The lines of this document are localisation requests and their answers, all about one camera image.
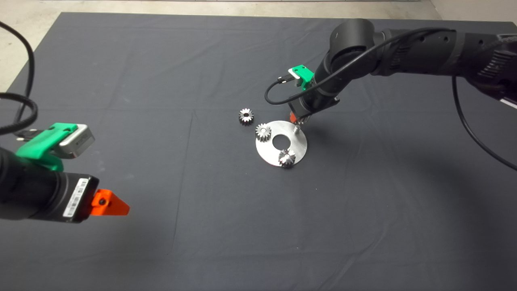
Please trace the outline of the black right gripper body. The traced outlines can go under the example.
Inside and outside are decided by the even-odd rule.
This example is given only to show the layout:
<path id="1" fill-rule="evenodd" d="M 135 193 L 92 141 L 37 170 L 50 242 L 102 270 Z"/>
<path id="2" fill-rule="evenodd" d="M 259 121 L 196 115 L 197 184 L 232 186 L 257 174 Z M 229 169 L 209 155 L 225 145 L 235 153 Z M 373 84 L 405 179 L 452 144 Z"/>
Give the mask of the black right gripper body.
<path id="1" fill-rule="evenodd" d="M 288 105 L 290 112 L 296 115 L 298 122 L 306 122 L 310 116 L 337 105 L 339 102 L 340 100 L 336 95 L 312 91 L 294 101 L 288 102 Z"/>

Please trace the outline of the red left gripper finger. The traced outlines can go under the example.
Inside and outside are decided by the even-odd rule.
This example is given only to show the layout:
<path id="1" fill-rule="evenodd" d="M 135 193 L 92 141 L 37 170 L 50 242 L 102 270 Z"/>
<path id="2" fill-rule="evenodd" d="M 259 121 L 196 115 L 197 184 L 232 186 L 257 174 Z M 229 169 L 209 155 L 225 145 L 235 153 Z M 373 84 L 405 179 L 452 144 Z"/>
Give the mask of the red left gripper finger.
<path id="1" fill-rule="evenodd" d="M 130 206 L 116 196 L 111 190 L 98 189 L 92 200 L 90 215 L 101 216 L 126 216 Z"/>

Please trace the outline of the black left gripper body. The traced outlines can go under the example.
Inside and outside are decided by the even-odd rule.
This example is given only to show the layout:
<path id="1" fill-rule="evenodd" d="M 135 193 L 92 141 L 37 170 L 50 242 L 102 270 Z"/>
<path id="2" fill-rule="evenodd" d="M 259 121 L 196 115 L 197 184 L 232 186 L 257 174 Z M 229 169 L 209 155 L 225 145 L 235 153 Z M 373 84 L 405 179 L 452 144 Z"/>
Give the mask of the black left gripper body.
<path id="1" fill-rule="evenodd" d="M 79 173 L 58 173 L 57 196 L 53 201 L 53 221 L 81 223 L 89 218 L 99 179 Z"/>

